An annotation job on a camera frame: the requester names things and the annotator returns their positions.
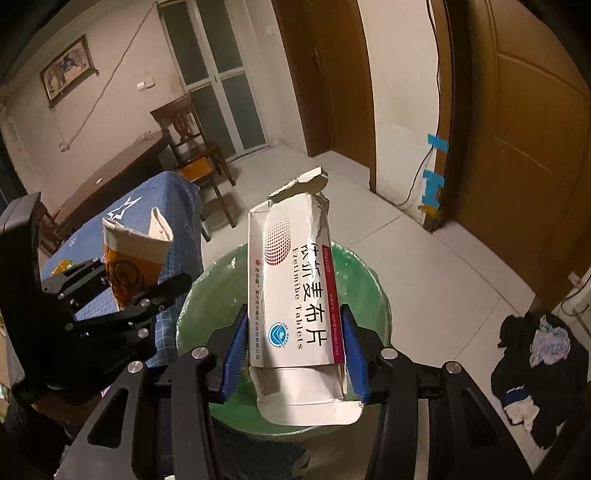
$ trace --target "green plastic bag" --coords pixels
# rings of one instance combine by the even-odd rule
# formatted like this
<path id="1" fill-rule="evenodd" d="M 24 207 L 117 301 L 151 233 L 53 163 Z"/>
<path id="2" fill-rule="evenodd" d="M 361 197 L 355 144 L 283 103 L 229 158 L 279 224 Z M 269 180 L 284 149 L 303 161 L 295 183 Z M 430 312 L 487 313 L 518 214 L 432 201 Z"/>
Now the green plastic bag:
<path id="1" fill-rule="evenodd" d="M 182 355 L 205 345 L 212 332 L 231 325 L 247 302 L 246 244 L 213 263 L 193 284 L 178 318 L 177 347 Z M 339 303 L 348 303 L 357 323 L 375 330 L 384 345 L 392 331 L 390 303 L 376 274 L 351 250 L 332 243 Z M 251 436 L 274 441 L 296 441 L 327 433 L 333 426 L 294 427 L 265 420 L 256 407 L 256 392 L 242 371 L 238 387 L 224 405 L 210 404 L 213 418 Z"/>

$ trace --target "silver screw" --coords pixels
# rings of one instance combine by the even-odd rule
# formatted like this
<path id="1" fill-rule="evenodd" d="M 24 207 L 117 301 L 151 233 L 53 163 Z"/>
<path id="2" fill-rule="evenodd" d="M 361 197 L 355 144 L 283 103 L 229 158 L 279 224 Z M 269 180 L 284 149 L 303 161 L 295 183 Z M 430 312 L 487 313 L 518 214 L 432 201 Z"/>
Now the silver screw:
<path id="1" fill-rule="evenodd" d="M 398 352 L 396 350 L 394 350 L 393 348 L 384 348 L 381 351 L 381 355 L 386 360 L 394 360 L 398 356 Z"/>
<path id="2" fill-rule="evenodd" d="M 448 362 L 445 365 L 445 370 L 451 374 L 458 374 L 462 371 L 462 366 L 457 362 Z"/>
<path id="3" fill-rule="evenodd" d="M 194 348 L 193 351 L 191 352 L 191 356 L 195 360 L 199 360 L 200 358 L 205 358 L 208 355 L 209 355 L 209 350 L 207 350 L 204 346 L 198 346 L 197 348 Z"/>
<path id="4" fill-rule="evenodd" d="M 127 371 L 130 374 L 136 374 L 137 372 L 141 372 L 141 370 L 143 369 L 144 364 L 142 362 L 138 362 L 137 360 L 135 362 L 131 362 L 128 366 L 127 366 Z"/>

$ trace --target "picture frame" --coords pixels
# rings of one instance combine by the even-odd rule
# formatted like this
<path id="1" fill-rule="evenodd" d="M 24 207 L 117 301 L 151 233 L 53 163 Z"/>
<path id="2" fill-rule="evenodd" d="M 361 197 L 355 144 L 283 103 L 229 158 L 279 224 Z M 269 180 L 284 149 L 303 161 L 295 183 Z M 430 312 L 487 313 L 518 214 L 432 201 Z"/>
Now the picture frame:
<path id="1" fill-rule="evenodd" d="M 68 93 L 99 71 L 92 63 L 86 35 L 68 45 L 41 71 L 40 77 L 49 108 L 54 108 Z"/>

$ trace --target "halftone dot circle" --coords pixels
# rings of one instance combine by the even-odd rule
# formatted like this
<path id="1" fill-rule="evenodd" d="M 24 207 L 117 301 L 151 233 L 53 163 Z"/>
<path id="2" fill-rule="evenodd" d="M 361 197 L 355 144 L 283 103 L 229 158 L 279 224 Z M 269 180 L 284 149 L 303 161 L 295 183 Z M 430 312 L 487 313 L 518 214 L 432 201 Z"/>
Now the halftone dot circle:
<path id="1" fill-rule="evenodd" d="M 267 220 L 263 229 L 263 257 L 268 265 L 279 265 L 291 249 L 290 222 L 284 215 Z"/>

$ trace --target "crumpled wrapper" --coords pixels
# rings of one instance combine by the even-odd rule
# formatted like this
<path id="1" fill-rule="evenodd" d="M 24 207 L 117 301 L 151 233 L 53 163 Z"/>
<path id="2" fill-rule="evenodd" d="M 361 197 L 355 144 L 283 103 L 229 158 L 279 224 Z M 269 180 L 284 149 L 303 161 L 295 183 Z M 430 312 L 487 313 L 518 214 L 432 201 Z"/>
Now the crumpled wrapper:
<path id="1" fill-rule="evenodd" d="M 173 231 L 157 207 L 152 209 L 148 235 L 103 218 L 107 276 L 120 309 L 134 295 L 156 285 L 173 242 Z"/>

